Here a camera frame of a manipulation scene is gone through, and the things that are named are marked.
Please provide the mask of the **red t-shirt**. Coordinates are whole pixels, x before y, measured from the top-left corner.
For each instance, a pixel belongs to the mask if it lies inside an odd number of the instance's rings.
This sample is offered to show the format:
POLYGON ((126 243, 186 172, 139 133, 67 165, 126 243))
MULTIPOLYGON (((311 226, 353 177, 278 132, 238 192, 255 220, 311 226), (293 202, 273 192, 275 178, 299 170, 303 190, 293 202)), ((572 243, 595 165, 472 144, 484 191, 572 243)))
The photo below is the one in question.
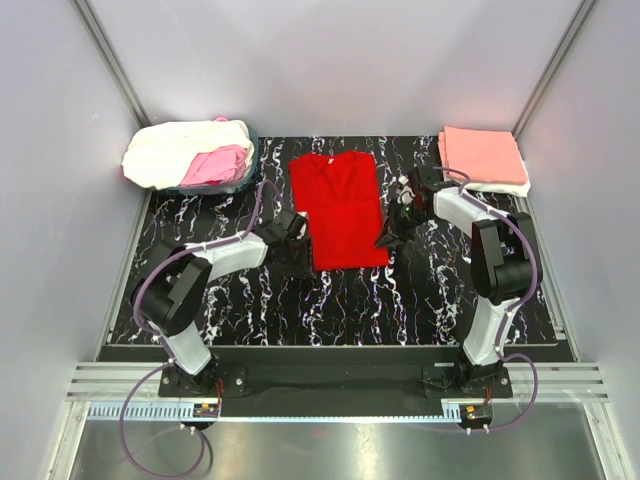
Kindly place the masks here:
POLYGON ((295 207, 309 217, 316 269, 388 264, 388 250, 375 245, 383 212, 372 154, 306 154, 289 164, 289 175, 295 207))

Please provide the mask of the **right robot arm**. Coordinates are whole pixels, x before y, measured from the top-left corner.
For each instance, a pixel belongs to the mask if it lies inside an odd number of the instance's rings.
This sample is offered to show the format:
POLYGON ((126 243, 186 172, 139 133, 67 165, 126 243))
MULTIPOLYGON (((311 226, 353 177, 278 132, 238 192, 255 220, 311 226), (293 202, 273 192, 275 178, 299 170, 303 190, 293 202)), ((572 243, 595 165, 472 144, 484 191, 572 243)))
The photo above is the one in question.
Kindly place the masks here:
POLYGON ((429 177, 416 167, 399 177, 377 247, 399 247, 430 220, 446 221, 471 240, 471 277, 477 303, 471 329, 454 365, 423 384, 437 394, 479 398, 507 382, 504 346, 516 313, 543 278, 531 217, 508 214, 469 194, 464 183, 429 177))

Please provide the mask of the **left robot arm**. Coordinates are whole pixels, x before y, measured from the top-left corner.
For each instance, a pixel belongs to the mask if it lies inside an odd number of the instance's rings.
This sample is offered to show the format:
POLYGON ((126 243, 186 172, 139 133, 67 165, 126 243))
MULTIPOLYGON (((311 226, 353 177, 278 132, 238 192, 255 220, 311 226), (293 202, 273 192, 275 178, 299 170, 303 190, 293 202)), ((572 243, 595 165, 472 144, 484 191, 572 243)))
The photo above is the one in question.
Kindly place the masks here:
POLYGON ((128 296, 134 320, 157 335, 170 367, 160 394, 203 397, 222 391, 219 360, 196 326, 207 285, 221 277, 261 266, 286 277, 312 278, 312 242, 306 212, 281 211, 275 218, 212 242, 157 247, 128 296))

